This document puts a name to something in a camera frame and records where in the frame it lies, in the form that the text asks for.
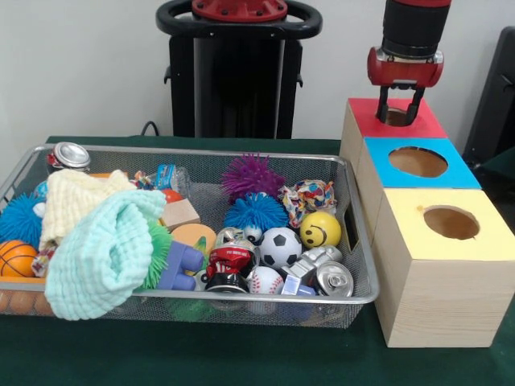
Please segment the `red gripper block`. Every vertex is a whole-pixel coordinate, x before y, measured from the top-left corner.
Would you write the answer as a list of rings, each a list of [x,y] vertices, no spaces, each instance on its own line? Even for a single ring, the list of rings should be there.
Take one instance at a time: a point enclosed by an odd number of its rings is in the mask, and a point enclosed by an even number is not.
[[[385,53],[381,47],[372,47],[368,55],[368,78],[372,85],[380,86],[377,119],[386,123],[389,115],[388,96],[393,86],[406,86],[414,90],[406,110],[406,125],[411,125],[426,88],[434,87],[443,72],[444,57],[440,50],[428,59],[404,59]]]

